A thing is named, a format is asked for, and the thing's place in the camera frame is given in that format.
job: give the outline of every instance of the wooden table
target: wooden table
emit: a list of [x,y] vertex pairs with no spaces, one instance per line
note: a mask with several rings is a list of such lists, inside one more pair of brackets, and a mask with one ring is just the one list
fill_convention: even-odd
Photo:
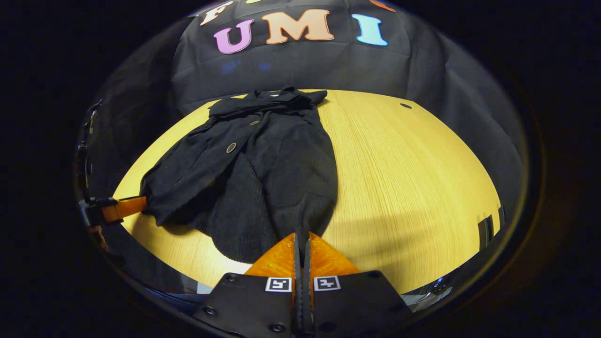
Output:
[[[142,176],[208,119],[213,103],[159,137],[114,197],[138,195]],[[319,114],[338,167],[338,203],[323,239],[362,271],[379,269],[399,293],[408,292],[472,257],[480,246],[477,224],[485,217],[492,215],[499,230],[501,205],[486,170],[455,133],[416,103],[328,90]],[[153,217],[135,214],[123,227],[160,260],[211,287],[226,272],[250,267],[184,225],[157,227]]]

